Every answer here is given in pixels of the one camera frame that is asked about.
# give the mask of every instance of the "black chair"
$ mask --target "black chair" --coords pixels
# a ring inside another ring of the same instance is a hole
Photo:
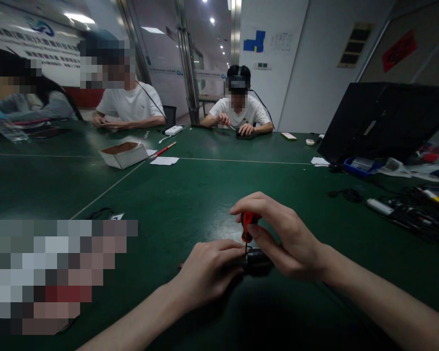
[[[162,109],[164,110],[164,115],[167,119],[167,126],[166,127],[172,127],[176,125],[176,106],[167,106],[163,105]]]

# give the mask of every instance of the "red pen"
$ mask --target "red pen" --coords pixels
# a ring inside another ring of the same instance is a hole
[[[177,141],[174,141],[171,145],[168,145],[168,146],[166,146],[164,149],[162,149],[161,151],[158,151],[157,153],[155,153],[154,155],[152,155],[151,158],[158,157],[158,156],[161,155],[164,151],[166,151],[166,150],[169,149],[171,146],[173,146],[175,143],[177,143]]]

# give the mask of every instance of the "open box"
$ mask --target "open box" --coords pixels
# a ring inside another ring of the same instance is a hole
[[[99,151],[104,161],[111,167],[125,169],[148,158],[143,144],[125,142]]]

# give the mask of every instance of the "white t-shirt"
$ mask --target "white t-shirt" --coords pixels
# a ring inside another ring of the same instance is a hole
[[[226,113],[228,115],[231,126],[233,126],[235,129],[246,123],[257,123],[258,125],[264,125],[270,122],[270,118],[268,118],[268,115],[262,104],[255,97],[250,95],[245,103],[245,108],[240,114],[234,112],[234,107],[231,104],[231,98],[223,97],[210,110],[210,114],[213,117],[217,117],[220,113]],[[228,128],[227,126],[220,124],[218,124],[218,127]]]
[[[160,96],[155,88],[149,84],[139,83],[164,114]],[[158,107],[156,107],[146,93],[138,84],[133,90],[106,89],[96,110],[105,115],[119,117],[122,121],[126,122],[162,116]]]

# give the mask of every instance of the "plastic bottle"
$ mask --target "plastic bottle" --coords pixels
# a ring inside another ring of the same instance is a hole
[[[28,134],[17,127],[0,111],[0,133],[12,142],[29,140]]]

